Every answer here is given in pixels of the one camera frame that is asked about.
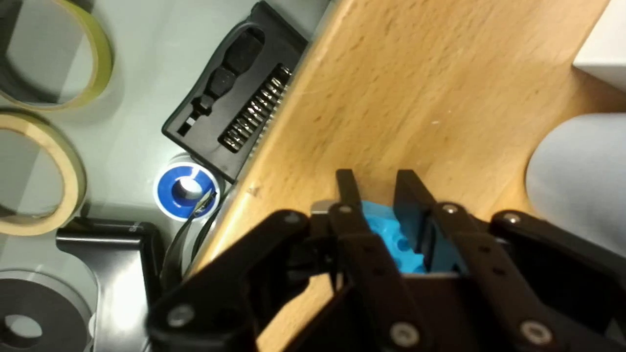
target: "wooden surface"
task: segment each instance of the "wooden surface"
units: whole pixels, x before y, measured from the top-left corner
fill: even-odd
[[[624,93],[572,70],[605,5],[339,0],[202,261],[274,209],[335,197],[337,167],[354,167],[380,203],[396,169],[413,167],[480,216],[529,209],[525,166],[542,136],[585,111],[626,109]],[[280,349],[327,299],[317,279],[261,345]]]

